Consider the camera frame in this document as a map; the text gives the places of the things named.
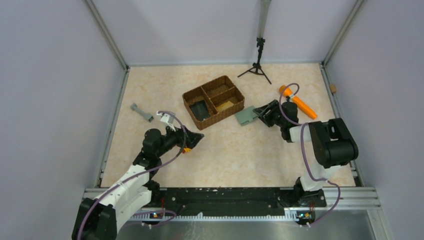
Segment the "green card holder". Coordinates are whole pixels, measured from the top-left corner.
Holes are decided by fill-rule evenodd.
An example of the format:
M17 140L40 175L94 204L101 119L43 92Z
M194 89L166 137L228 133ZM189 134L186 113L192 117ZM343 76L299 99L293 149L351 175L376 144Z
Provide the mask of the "green card holder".
M249 106L235 114L235 118L240 126L246 126L258 118L258 114L254 112L255 106Z

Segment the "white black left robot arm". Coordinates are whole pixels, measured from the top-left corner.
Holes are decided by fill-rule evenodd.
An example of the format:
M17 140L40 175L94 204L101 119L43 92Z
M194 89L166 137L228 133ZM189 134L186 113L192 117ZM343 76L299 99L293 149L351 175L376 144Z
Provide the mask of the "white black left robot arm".
M142 207L154 207L160 202L159 185L152 180L164 167L161 156L179 147L178 154L190 151L204 134L184 126L157 128L144 134L142 148L124 175L95 198L84 198L79 206L71 239L114 240L124 224Z

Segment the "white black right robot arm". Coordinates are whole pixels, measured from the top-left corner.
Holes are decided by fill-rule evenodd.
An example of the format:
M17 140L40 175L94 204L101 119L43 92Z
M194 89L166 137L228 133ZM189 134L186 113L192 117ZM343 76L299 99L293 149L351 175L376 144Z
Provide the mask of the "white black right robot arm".
M300 176L292 190L283 190L277 200L284 207L324 206L323 187L342 166L357 159L358 146L342 118L300 124L298 108L293 102L273 100L253 109L267 126L278 126L288 143L300 143L306 173Z

